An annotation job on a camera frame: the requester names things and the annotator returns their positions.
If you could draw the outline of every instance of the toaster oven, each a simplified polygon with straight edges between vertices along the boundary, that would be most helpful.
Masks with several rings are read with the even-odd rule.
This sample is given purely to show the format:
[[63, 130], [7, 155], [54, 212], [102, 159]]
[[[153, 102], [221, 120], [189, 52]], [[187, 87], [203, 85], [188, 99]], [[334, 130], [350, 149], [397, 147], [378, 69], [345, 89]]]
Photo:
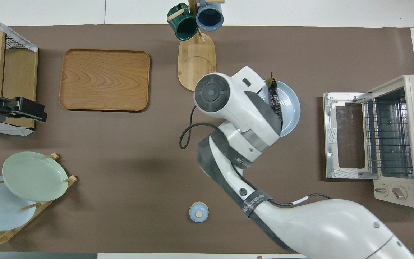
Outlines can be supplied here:
[[323, 103], [327, 178], [374, 179], [375, 198], [414, 208], [414, 75]]

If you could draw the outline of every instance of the white floor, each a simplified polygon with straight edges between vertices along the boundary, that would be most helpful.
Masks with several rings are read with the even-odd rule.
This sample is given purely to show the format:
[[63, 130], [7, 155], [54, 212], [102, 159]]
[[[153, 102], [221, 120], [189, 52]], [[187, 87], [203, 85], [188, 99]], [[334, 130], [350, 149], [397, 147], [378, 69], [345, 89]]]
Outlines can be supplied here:
[[[8, 26], [165, 24], [167, 11], [178, 2], [0, 0], [0, 22]], [[414, 50], [414, 0], [225, 0], [223, 15], [224, 25], [412, 28]]]
[[98, 259], [284, 259], [306, 258], [301, 254], [140, 254], [140, 253], [105, 253], [98, 254]]

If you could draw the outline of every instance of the mug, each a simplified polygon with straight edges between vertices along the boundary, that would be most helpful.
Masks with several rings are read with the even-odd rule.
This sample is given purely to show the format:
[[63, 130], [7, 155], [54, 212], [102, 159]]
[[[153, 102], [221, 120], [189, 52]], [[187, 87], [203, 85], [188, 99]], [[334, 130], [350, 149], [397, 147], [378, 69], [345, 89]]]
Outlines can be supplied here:
[[199, 28], [204, 31], [215, 31], [223, 25], [223, 14], [221, 4], [206, 3], [201, 0], [201, 5], [197, 10], [196, 22]]
[[169, 10], [167, 17], [182, 9], [184, 10], [183, 13], [167, 22], [174, 30], [177, 39], [186, 41], [196, 35], [199, 29], [196, 23], [196, 18], [189, 13], [188, 6], [185, 3], [179, 3], [177, 6], [174, 6]]

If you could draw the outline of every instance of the wooden base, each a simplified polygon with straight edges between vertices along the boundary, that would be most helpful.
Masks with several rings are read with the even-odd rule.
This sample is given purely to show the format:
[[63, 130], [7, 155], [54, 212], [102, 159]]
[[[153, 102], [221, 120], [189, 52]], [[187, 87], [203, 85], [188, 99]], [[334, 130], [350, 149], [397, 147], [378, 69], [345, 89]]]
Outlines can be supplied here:
[[[68, 181], [68, 188], [78, 180], [75, 176], [70, 176], [68, 179], [70, 179], [70, 181]], [[21, 231], [22, 228], [24, 228], [26, 225], [28, 225], [28, 223], [30, 223], [34, 218], [36, 218], [36, 216], [38, 216], [39, 213], [41, 213], [45, 208], [47, 208], [47, 206], [50, 205], [52, 202], [53, 200], [46, 201], [46, 202], [39, 202], [40, 205], [36, 207], [33, 217], [31, 217], [31, 219], [25, 225], [20, 226], [18, 228], [14, 228], [9, 231], [0, 232], [0, 244], [6, 243], [7, 241], [9, 241], [13, 236], [15, 236], [19, 231]]]
[[194, 91], [201, 77], [217, 72], [215, 45], [206, 34], [202, 37], [205, 42], [197, 34], [179, 46], [178, 76], [180, 83], [190, 91]]

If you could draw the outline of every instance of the wooden tray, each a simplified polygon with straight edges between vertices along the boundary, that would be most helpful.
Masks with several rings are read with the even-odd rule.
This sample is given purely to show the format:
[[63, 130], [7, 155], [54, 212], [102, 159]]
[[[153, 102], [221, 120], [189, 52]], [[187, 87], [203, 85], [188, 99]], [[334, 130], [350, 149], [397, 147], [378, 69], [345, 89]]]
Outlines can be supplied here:
[[59, 102], [71, 110], [140, 111], [148, 103], [150, 57], [144, 51], [70, 49]]

